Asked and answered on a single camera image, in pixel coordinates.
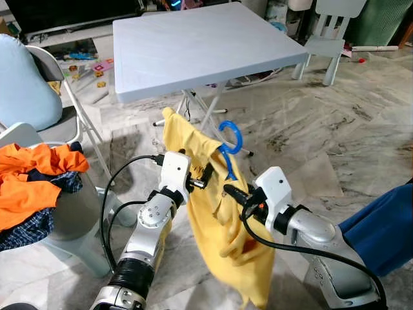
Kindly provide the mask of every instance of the marble floor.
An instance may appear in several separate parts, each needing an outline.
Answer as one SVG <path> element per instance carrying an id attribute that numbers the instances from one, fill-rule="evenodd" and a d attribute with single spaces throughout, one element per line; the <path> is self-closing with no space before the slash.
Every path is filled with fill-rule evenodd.
<path id="1" fill-rule="evenodd" d="M 358 57 L 367 61 L 360 64 Z M 245 147 L 255 152 L 251 158 L 237 156 L 248 180 L 271 165 L 280 166 L 295 202 L 339 223 L 411 178 L 413 54 L 405 49 L 342 57 L 331 87 L 321 84 L 326 67 L 326 59 L 315 57 L 302 81 L 292 81 L 292 68 L 285 68 L 270 81 L 227 89 L 219 106 L 229 112 L 216 120 L 235 121 Z M 102 132 L 105 142 L 100 147 L 110 169 L 115 171 L 138 154 L 163 152 L 162 128 L 151 124 L 161 117 L 162 107 L 177 105 L 180 93 L 122 105 L 114 96 L 113 73 L 105 72 L 99 80 L 108 86 L 96 88 L 92 75 L 72 85 Z M 209 103 L 215 90 L 197 91 Z M 199 122 L 199 108 L 191 105 L 190 113 L 192 122 Z M 86 154 L 93 155 L 86 138 L 83 145 Z M 96 185 L 105 185 L 97 163 L 89 175 Z M 157 167 L 136 163 L 119 175 L 114 190 L 124 202 L 146 198 L 158 181 Z M 131 228 L 114 227 L 112 244 L 117 252 L 130 233 Z M 300 255 L 278 251 L 267 309 L 325 309 L 306 285 L 307 272 L 308 264 Z M 0 253 L 0 307 L 29 302 L 39 310 L 85 310 L 107 281 L 108 277 L 94 278 L 76 258 L 59 261 L 39 243 Z M 382 281 L 389 309 L 413 309 L 413 262 Z M 180 208 L 148 309 L 231 310 L 240 304 L 239 295 L 208 271 L 185 207 Z"/>

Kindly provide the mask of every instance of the yellow shirt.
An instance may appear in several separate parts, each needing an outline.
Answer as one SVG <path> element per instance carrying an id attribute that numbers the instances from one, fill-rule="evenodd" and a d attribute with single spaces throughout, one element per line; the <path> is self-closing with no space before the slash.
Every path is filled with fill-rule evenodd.
<path id="1" fill-rule="evenodd" d="M 174 151 L 185 149 L 185 154 L 192 158 L 192 177 L 200 178 L 208 162 L 214 167 L 206 189 L 195 188 L 186 205 L 205 263 L 216 278 L 239 291 L 243 307 L 251 300 L 256 307 L 264 309 L 270 289 L 274 250 L 249 236 L 239 219 L 242 206 L 223 192 L 224 184 L 232 184 L 248 192 L 247 182 L 235 159 L 230 155 L 237 181 L 226 180 L 227 165 L 217 150 L 222 143 L 202 134 L 171 108 L 165 108 L 163 116 L 166 148 Z M 253 218 L 248 219 L 248 223 L 258 235 L 272 240 L 264 225 Z"/>

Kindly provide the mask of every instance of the orange clothing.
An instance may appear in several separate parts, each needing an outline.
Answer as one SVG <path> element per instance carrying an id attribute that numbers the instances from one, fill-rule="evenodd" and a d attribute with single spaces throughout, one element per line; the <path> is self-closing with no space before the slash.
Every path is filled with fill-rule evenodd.
<path id="1" fill-rule="evenodd" d="M 59 187 L 47 181 L 27 182 L 25 173 L 34 168 L 58 176 L 68 171 L 86 172 L 89 164 L 68 145 L 51 149 L 40 144 L 29 149 L 10 144 L 0 148 L 0 231 L 20 224 L 36 211 L 56 206 Z"/>

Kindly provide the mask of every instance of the metal table leg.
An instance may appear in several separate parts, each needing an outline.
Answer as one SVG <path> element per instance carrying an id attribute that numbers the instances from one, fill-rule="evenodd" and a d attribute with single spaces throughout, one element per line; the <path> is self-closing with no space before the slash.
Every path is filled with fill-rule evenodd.
<path id="1" fill-rule="evenodd" d="M 205 117 L 202 120 L 202 124 L 201 124 L 201 131 L 202 129 L 205 127 L 205 124 L 209 121 L 210 125 L 212 127 L 212 130 L 214 131 L 214 134 L 217 136 L 217 138 L 224 142 L 227 145 L 231 145 L 233 147 L 235 147 L 235 145 L 233 143 L 228 142 L 223 135 L 221 134 L 221 132 L 218 130 L 217 125 L 215 124 L 215 121 L 211 118 L 211 114 L 212 111 L 214 110 L 214 107 L 217 105 L 219 98 L 221 97 L 223 91 L 223 87 L 221 87 L 221 85 L 218 87 L 218 92 L 216 94 L 216 96 L 213 98 L 211 106 L 209 106 L 209 108 L 207 107 L 207 104 L 203 101 L 203 99 L 196 94 L 196 92 L 194 90 L 183 90 L 183 92 L 186 94 L 186 96 L 189 98 L 189 100 L 193 101 L 194 103 L 197 103 L 199 106 L 201 106 L 201 108 L 205 111 Z M 249 156 L 253 156 L 254 152 L 252 152 L 251 150 L 247 150 L 242 148 L 241 149 L 243 152 L 246 152 Z"/>
<path id="2" fill-rule="evenodd" d="M 176 109 L 176 113 L 179 113 L 181 111 L 183 103 L 186 101 L 186 94 L 184 93 L 183 90 L 182 90 L 182 93 L 183 93 L 183 96 L 182 96 L 181 102 L 178 105 L 178 108 Z M 155 121 L 152 124 L 153 126 L 160 126 L 160 125 L 165 124 L 165 120 L 161 119 L 160 121 Z"/>

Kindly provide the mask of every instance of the electrical cable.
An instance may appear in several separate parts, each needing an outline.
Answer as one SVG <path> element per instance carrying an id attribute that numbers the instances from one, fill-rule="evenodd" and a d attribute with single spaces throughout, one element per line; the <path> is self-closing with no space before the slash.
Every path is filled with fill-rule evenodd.
<path id="1" fill-rule="evenodd" d="M 143 205 L 145 204 L 147 201 L 130 201 L 130 202 L 126 202 L 124 204 L 122 204 L 119 208 L 117 208 L 117 210 L 115 211 L 112 219 L 109 222 L 109 228 L 108 228 L 108 232 L 106 234 L 106 240 L 108 243 L 108 250 L 110 251 L 111 255 L 113 256 L 113 252 L 112 252 L 112 248 L 110 246 L 110 231 L 112 230 L 112 226 L 115 222 L 116 216 L 119 214 L 119 212 L 121 212 L 124 208 L 128 207 L 129 205 Z"/>
<path id="2" fill-rule="evenodd" d="M 129 166 L 131 163 L 137 160 L 142 160 L 142 159 L 149 159 L 149 160 L 155 160 L 157 161 L 158 156 L 155 155 L 142 155 L 138 156 L 135 158 L 132 158 L 130 161 L 126 162 L 118 171 L 114 173 L 114 175 L 110 178 L 108 185 L 105 188 L 105 193 L 103 194 L 103 201 L 102 201 L 102 208 L 101 208 L 101 214 L 99 217 L 99 230 L 100 230 L 100 237 L 101 237 L 101 243 L 103 250 L 105 252 L 106 258 L 109 261 L 110 269 L 114 273 L 115 268 L 116 268 L 116 261 L 113 256 L 113 254 L 110 252 L 110 249 L 108 248 L 108 244 L 105 240 L 105 232 L 103 231 L 103 222 L 104 222 L 104 217 L 105 217 L 105 205 L 106 205 L 106 199 L 108 197 L 108 192 L 109 192 L 109 187 L 112 184 L 112 182 L 115 180 L 116 176 L 127 166 Z"/>
<path id="3" fill-rule="evenodd" d="M 311 254 L 311 255 L 317 255 L 317 256 L 322 256 L 325 258 L 330 258 L 332 260 L 339 261 L 341 263 L 350 265 L 356 269 L 359 269 L 366 273 L 371 279 L 373 280 L 374 284 L 376 285 L 376 288 L 379 293 L 380 297 L 380 304 L 382 306 L 381 309 L 388 309 L 387 308 L 387 300 L 386 300 L 386 293 L 385 289 L 383 287 L 383 284 L 380 282 L 380 279 L 369 269 L 367 269 L 365 266 L 361 265 L 360 263 L 357 263 L 353 260 L 350 260 L 348 258 L 342 257 L 340 255 L 336 255 L 334 253 L 329 253 L 325 251 L 320 251 L 316 249 L 311 249 L 308 247 L 296 247 L 293 245 L 287 245 L 287 244 L 282 244 L 282 243 L 276 243 L 276 242 L 271 242 L 268 241 L 260 236 L 258 236 L 254 231 L 252 231 L 251 227 L 249 226 L 247 222 L 247 209 L 246 207 L 243 208 L 243 211 L 241 213 L 241 221 L 244 224 L 245 229 L 247 230 L 248 234 L 251 235 L 256 241 L 262 243 L 263 245 L 266 245 L 267 247 L 273 247 L 275 249 L 279 250 L 284 250 L 284 251 L 292 251 L 292 252 L 299 252 L 299 253 L 305 253 L 305 254 Z"/>
<path id="4" fill-rule="evenodd" d="M 240 82 L 240 81 L 238 81 L 237 84 L 231 84 L 231 81 L 230 81 L 230 87 L 239 88 L 239 87 L 245 87 L 245 86 L 250 86 L 250 85 L 255 85 L 255 84 L 258 84 L 258 83 L 262 83 L 262 82 L 264 82 L 264 81 L 267 81 L 267 80 L 269 80 L 269 79 L 274 78 L 274 77 L 275 77 L 277 74 L 279 74 L 283 69 L 284 69 L 284 68 L 279 68 L 279 69 L 276 69 L 276 70 L 272 70 L 272 72 L 271 72 L 269 75 L 267 75 L 266 77 L 264 77 L 264 78 L 262 78 L 262 79 L 259 79 L 259 80 L 255 80 L 255 81 L 251 81 L 251 79 L 250 79 L 248 76 L 244 76 L 244 78 L 246 78 L 247 80 L 249 80 L 248 82 Z"/>
<path id="5" fill-rule="evenodd" d="M 186 113 L 188 113 L 188 121 L 191 122 L 191 113 L 189 111 L 189 98 L 188 96 L 186 97 L 186 110 L 185 113 L 183 114 L 184 116 L 186 116 Z"/>

